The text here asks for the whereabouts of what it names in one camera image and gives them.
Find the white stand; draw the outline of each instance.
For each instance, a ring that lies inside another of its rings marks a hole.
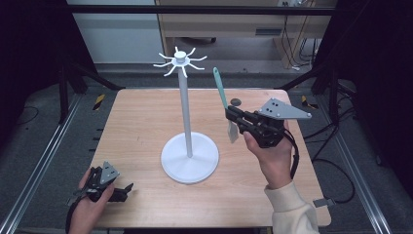
[[[177,48],[175,50],[174,58],[164,57],[160,54],[164,59],[171,59],[171,62],[155,66],[162,67],[173,64],[173,68],[165,76],[170,75],[176,67],[179,67],[179,90],[185,133],[174,136],[167,142],[162,150],[161,163],[165,172],[172,179],[184,184],[192,184],[212,175],[218,166],[219,153],[216,144],[208,136],[191,132],[187,75],[184,67],[191,65],[196,69],[202,69],[190,62],[191,60],[202,60],[206,57],[188,58],[194,53],[195,48],[189,55],[178,51]]]

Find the floor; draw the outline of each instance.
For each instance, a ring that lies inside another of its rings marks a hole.
[[[311,54],[312,45],[310,41],[306,44],[303,56]],[[196,63],[204,67],[204,71],[188,69],[190,88],[215,88],[210,79],[214,67],[222,72],[224,87],[256,89],[280,87],[311,69],[310,64],[301,66],[300,70],[284,69],[279,51],[268,38],[217,38],[215,43],[204,38],[182,38],[176,40],[176,47],[186,52],[197,48],[193,58],[207,56],[206,60]],[[177,87],[175,74],[164,77],[168,71],[152,65],[96,66],[107,80],[127,88]],[[73,111],[62,125],[58,124],[58,86],[39,91],[27,100],[9,144],[1,150],[0,187],[7,191],[0,195],[1,233],[8,233],[7,228],[15,233],[64,233],[67,214],[64,204],[90,165],[116,97],[115,91],[92,79],[85,78],[85,81],[89,86],[85,94],[74,95],[69,91]],[[303,136],[329,124],[328,90],[313,96],[312,82],[308,80],[288,91],[294,106],[306,108],[314,116],[312,122],[299,122]],[[104,101],[95,111],[96,98],[101,94],[105,94]],[[302,104],[302,96],[310,105]],[[373,149],[352,110],[352,98],[339,94],[338,99],[339,111],[343,113],[338,132],[333,135],[334,128],[327,128],[326,132],[306,139],[312,157],[318,155],[342,170],[322,160],[314,163],[324,195],[338,202],[329,207],[331,224],[321,227],[320,232],[413,233],[412,199],[403,191],[392,169],[376,164]],[[355,197],[346,202],[353,191]],[[116,229],[95,233],[106,231],[123,233]]]

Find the white pole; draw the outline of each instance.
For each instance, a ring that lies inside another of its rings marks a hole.
[[[189,102],[188,102],[188,83],[187,78],[183,74],[183,68],[178,69],[179,91],[181,95],[183,126],[185,129],[186,151],[188,158],[192,158],[192,138],[191,138],[191,122],[189,118]]]

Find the wooden table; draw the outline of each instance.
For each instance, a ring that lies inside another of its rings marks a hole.
[[[189,90],[192,132],[210,137],[219,150],[219,164],[206,180],[185,185],[171,179],[161,165],[161,152],[183,133],[179,90],[122,90],[117,95],[92,161],[108,161],[121,175],[116,187],[134,183],[125,203],[108,204],[99,227],[265,227],[272,226],[273,208],[264,194],[267,184],[244,138],[231,144],[217,90]],[[226,90],[240,109],[259,109],[270,97],[289,103],[285,91]],[[295,183],[313,204],[322,198],[319,182],[297,121],[289,128],[300,149]],[[330,223],[327,207],[317,208],[319,226]]]

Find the sleeve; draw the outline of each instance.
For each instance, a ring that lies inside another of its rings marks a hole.
[[[301,198],[294,182],[264,191],[274,208],[274,233],[319,233],[316,209]]]

